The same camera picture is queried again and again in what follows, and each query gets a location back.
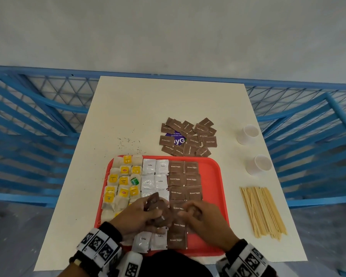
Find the white wall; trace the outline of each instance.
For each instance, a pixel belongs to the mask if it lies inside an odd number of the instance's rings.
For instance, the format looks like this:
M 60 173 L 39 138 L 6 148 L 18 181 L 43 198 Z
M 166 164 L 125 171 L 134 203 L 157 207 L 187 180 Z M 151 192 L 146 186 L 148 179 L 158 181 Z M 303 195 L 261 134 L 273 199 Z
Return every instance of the white wall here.
M 0 0 L 0 65 L 346 83 L 346 0 Z

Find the purple sticker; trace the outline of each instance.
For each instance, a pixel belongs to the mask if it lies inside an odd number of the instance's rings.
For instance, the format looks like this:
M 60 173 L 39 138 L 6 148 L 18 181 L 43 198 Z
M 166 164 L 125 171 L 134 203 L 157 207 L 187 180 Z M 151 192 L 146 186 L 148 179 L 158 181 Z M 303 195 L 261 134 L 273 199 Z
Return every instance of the purple sticker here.
M 184 136 L 182 136 L 179 132 L 175 131 L 173 134 L 167 133 L 166 136 L 173 136 L 174 137 L 174 144 L 180 146 L 183 144 L 186 139 Z

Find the person's right hand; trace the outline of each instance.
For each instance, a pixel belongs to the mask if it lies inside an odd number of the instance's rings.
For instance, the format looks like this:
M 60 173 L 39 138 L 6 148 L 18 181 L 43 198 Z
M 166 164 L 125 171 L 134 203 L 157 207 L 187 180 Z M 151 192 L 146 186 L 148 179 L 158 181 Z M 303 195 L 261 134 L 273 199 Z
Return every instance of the person's right hand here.
M 192 206 L 198 207 L 203 213 L 200 220 L 194 218 L 193 212 L 190 212 Z M 180 211 L 178 216 L 206 243 L 227 252 L 239 241 L 216 205 L 205 201 L 191 200 L 186 202 L 183 208 L 186 212 Z

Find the white cup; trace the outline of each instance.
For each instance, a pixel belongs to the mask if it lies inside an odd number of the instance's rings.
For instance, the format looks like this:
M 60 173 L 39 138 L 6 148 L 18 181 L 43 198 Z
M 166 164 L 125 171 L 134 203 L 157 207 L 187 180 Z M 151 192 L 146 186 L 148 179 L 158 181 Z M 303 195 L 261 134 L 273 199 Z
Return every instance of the white cup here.
M 259 129 L 252 124 L 248 124 L 238 133 L 237 141 L 242 145 L 250 144 L 258 135 Z
M 273 166 L 272 161 L 265 155 L 258 154 L 246 165 L 246 171 L 250 175 L 257 175 L 264 171 L 269 171 Z

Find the white table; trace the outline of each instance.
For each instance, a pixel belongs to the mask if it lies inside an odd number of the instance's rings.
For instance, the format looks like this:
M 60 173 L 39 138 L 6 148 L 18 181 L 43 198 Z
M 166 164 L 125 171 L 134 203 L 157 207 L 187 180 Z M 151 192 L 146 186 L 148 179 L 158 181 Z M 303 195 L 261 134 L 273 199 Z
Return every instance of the white table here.
M 168 101 L 179 106 L 168 106 Z M 270 261 L 307 260 L 274 169 L 261 177 L 245 170 L 246 160 L 269 153 L 262 136 L 251 146 L 236 141 L 236 132 L 244 125 L 258 126 L 243 84 L 101 77 L 35 271 L 61 270 L 68 265 L 75 247 L 94 225 L 106 167 L 114 156 L 166 155 L 159 136 L 161 123 L 168 117 L 191 123 L 208 117 L 214 122 L 218 147 L 211 149 L 210 157 L 221 168 L 235 234 Z M 268 187 L 288 231 L 281 242 L 269 236 L 254 237 L 240 186 Z M 218 257 L 198 260 L 213 264 Z

